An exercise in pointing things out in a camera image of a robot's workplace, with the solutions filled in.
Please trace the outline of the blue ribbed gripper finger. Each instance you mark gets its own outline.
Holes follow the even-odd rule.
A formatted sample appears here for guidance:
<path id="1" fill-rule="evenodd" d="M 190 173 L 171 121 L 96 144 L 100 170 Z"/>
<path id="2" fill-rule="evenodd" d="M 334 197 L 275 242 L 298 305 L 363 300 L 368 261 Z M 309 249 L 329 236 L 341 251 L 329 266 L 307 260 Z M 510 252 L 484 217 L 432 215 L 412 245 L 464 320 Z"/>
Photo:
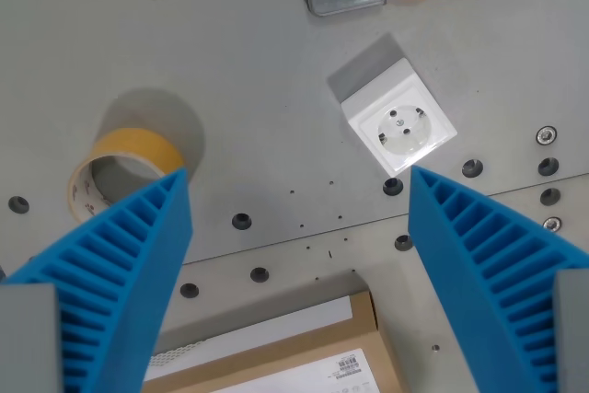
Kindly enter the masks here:
<path id="1" fill-rule="evenodd" d="M 587 268 L 587 253 L 418 166 L 409 233 L 479 391 L 557 391 L 554 281 Z"/>
<path id="2" fill-rule="evenodd" d="M 57 294 L 64 391 L 138 392 L 191 242 L 185 168 L 92 217 L 11 274 Z"/>

